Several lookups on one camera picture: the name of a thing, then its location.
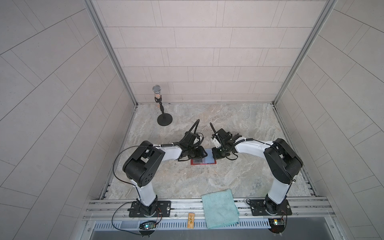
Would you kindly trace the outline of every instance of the gray tile wall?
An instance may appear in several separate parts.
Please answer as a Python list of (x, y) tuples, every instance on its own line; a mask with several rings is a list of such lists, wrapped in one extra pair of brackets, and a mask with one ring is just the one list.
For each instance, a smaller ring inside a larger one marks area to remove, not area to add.
[(83, 2), (2, 1), (0, 79), (1, 239), (69, 239), (134, 108)]
[(384, 239), (384, 2), (339, 0), (277, 104), (348, 238)]
[(271, 102), (324, 3), (93, 0), (141, 103)]

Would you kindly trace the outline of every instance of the metal grate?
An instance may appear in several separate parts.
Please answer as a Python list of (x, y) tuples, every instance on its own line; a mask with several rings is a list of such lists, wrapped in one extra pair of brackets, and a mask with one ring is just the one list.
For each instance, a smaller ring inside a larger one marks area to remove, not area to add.
[[(124, 230), (135, 231), (142, 220), (124, 220), (124, 221), (113, 221), (113, 224), (117, 228)], [(267, 218), (247, 218), (241, 219), (238, 223), (231, 224), (224, 227), (218, 227), (215, 229), (244, 229), (244, 228), (271, 228)], [(156, 230), (183, 230), (187, 228), (187, 219), (167, 219), (162, 220)], [(207, 229), (205, 219), (195, 219), (194, 229)], [(111, 221), (96, 221), (95, 231), (110, 231), (114, 230)]]

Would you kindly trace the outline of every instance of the round black base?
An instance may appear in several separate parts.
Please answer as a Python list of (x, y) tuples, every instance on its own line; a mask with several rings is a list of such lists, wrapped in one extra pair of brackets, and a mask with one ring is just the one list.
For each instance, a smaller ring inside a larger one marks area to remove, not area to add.
[(160, 126), (168, 126), (173, 120), (172, 116), (169, 113), (164, 113), (164, 115), (165, 118), (163, 117), (163, 114), (157, 117), (157, 123)]

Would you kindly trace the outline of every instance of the teal microfiber cloth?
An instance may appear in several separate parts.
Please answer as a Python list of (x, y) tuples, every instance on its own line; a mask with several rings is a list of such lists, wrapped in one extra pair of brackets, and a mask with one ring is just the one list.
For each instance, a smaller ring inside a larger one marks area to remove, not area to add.
[(239, 211), (230, 189), (205, 194), (201, 200), (208, 229), (239, 222)]

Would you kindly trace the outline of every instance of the white arm segment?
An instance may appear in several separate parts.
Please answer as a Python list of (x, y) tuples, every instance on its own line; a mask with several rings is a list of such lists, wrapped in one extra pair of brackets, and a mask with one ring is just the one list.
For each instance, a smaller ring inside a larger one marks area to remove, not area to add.
[[(161, 161), (175, 160), (178, 159), (181, 155), (181, 148), (179, 146), (157, 148), (165, 152), (165, 155)], [(147, 185), (143, 187), (138, 187), (137, 183), (133, 179), (131, 179), (131, 183), (136, 186), (137, 191), (139, 192), (140, 202), (147, 207), (151, 205), (151, 203), (156, 198), (155, 191), (153, 191), (152, 181), (150, 181)]]
[[(242, 139), (246, 139), (246, 137), (240, 137), (236, 140), (236, 142)], [(267, 144), (263, 144), (255, 140), (246, 141), (236, 145), (235, 149), (238, 152), (248, 153), (248, 154), (255, 155), (265, 159), (264, 151), (265, 149), (270, 147), (268, 144), (272, 145), (273, 142), (265, 141), (265, 143)], [(285, 196), (289, 190), (289, 187), (290, 187), (290, 184), (282, 183), (276, 178), (273, 178), (273, 183), (272, 183), (271, 189), (268, 192), (268, 197), (276, 204), (280, 204), (284, 201)]]

